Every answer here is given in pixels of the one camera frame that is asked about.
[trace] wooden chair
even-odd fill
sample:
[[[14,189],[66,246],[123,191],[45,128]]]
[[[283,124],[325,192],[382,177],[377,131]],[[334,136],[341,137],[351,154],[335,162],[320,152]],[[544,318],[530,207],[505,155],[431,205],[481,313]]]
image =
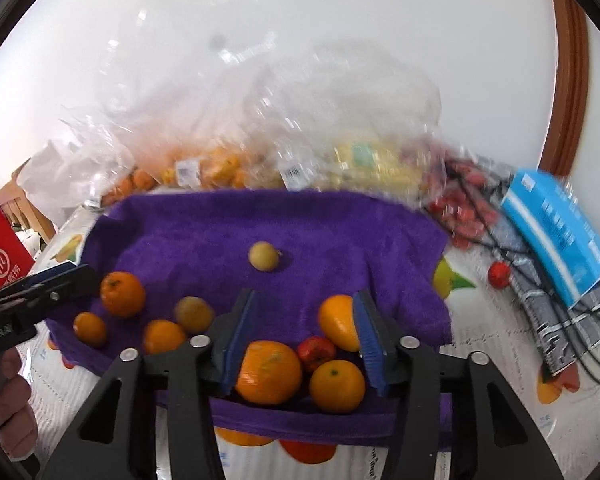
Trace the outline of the wooden chair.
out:
[[[12,223],[20,224],[23,229],[33,229],[48,244],[56,234],[53,223],[29,202],[16,183],[27,162],[11,173],[11,180],[0,188],[0,209]]]

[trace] purple towel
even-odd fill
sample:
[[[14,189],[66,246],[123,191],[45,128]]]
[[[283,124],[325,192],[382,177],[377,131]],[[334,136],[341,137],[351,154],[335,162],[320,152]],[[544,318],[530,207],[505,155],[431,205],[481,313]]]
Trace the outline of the purple towel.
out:
[[[253,243],[271,242],[281,267],[258,272],[248,263]],[[451,342],[446,306],[431,286],[446,235],[426,216],[400,205],[348,192],[218,191],[133,196],[94,225],[82,253],[103,276],[134,273],[147,291],[145,310],[131,320],[112,318],[99,299],[67,306],[48,320],[64,357],[102,375],[121,350],[141,348],[149,320],[171,319],[183,296],[206,299],[222,314],[239,291],[259,291],[258,339],[294,348],[321,334],[318,307],[333,294],[369,288],[381,311],[425,343]],[[74,317],[91,310],[107,323],[100,350],[79,342]],[[349,357],[360,363],[358,356]],[[448,406],[443,403],[443,421]],[[213,399],[217,426],[325,444],[385,445],[395,403],[370,388],[351,415],[320,413],[308,397],[285,409],[254,408]]]

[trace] barcode sticker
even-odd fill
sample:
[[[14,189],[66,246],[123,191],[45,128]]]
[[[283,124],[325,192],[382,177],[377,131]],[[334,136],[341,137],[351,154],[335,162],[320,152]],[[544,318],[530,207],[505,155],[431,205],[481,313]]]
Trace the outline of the barcode sticker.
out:
[[[310,186],[311,180],[300,164],[283,163],[278,166],[280,176],[289,191],[299,191]]]
[[[188,158],[176,162],[176,179],[180,187],[200,187],[200,160]]]
[[[522,177],[522,185],[528,192],[531,192],[536,186],[536,181],[533,180],[528,173],[525,173],[525,175]]]
[[[591,254],[593,254],[593,257],[600,264],[600,249],[593,240],[589,242],[589,249],[591,250]]]
[[[102,197],[88,198],[84,201],[84,206],[87,209],[102,209]]]

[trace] blue box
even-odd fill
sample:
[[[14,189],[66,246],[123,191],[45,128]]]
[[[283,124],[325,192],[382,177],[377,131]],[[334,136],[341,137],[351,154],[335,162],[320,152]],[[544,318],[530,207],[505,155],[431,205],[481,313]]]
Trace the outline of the blue box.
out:
[[[519,170],[502,210],[533,248],[567,307],[600,280],[600,237],[553,176]]]

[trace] metal screw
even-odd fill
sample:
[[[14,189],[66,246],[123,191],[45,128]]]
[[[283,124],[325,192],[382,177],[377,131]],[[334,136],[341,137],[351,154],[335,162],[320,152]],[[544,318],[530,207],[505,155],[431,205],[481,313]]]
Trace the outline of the metal screw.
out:
[[[413,350],[420,346],[420,341],[417,337],[406,335],[400,338],[400,346]]]
[[[120,352],[120,359],[122,359],[125,363],[128,363],[129,361],[136,359],[138,355],[138,350],[135,348],[127,348]]]
[[[484,352],[474,352],[471,354],[471,361],[477,365],[489,364],[489,356]]]
[[[211,338],[208,335],[197,335],[193,336],[189,343],[193,348],[204,348],[211,343]]]

